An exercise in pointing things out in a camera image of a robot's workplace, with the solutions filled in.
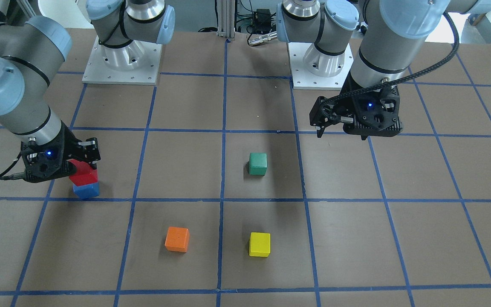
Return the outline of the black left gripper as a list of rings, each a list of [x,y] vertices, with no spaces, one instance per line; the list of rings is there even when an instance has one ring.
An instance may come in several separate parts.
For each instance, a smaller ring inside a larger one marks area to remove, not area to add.
[[[398,116],[401,96],[398,86],[361,93],[339,101],[339,113],[353,117],[353,124],[343,124],[343,131],[351,135],[393,137],[403,131]]]

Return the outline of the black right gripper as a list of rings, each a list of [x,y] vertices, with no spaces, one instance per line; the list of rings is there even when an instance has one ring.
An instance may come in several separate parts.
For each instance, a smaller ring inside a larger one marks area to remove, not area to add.
[[[22,179],[39,183],[73,175],[77,168],[68,160],[83,161],[84,146],[80,142],[67,126],[62,126],[56,137],[44,145],[31,147],[28,142],[21,142],[20,154],[25,165]]]

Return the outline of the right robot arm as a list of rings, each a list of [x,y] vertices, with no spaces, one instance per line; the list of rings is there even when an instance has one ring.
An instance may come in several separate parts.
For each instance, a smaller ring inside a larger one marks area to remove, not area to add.
[[[20,151],[0,180],[38,183],[68,177],[76,186],[98,181],[97,138],[76,138],[43,96],[72,48],[67,30],[47,16],[22,26],[7,23],[7,0],[0,0],[0,124],[20,140]],[[125,51],[127,64],[108,59],[111,68],[134,67],[142,51],[137,41],[167,44],[175,10],[163,0],[88,0],[88,17],[101,47]]]

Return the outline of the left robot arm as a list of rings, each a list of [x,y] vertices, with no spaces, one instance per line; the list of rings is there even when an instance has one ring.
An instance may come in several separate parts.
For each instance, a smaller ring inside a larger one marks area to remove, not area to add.
[[[397,86],[435,71],[457,53],[459,34],[450,12],[491,11],[491,0],[361,0],[359,4],[360,9],[347,0],[284,0],[278,4],[278,40],[311,43],[307,61],[316,75],[321,75],[322,66],[331,58],[343,59],[352,32],[360,22],[367,24],[339,95],[318,97],[309,113],[318,138],[337,124],[362,140],[400,134],[403,124],[398,116],[401,97]],[[404,76],[442,18],[454,36],[452,50],[435,64]]]

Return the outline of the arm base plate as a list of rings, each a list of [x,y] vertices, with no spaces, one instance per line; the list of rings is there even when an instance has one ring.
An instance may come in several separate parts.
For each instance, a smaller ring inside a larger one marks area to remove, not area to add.
[[[353,64],[351,47],[337,56],[322,54],[313,43],[288,43],[295,89],[341,90]]]
[[[156,85],[162,45],[133,41],[130,45],[111,49],[95,39],[84,69],[84,84]]]

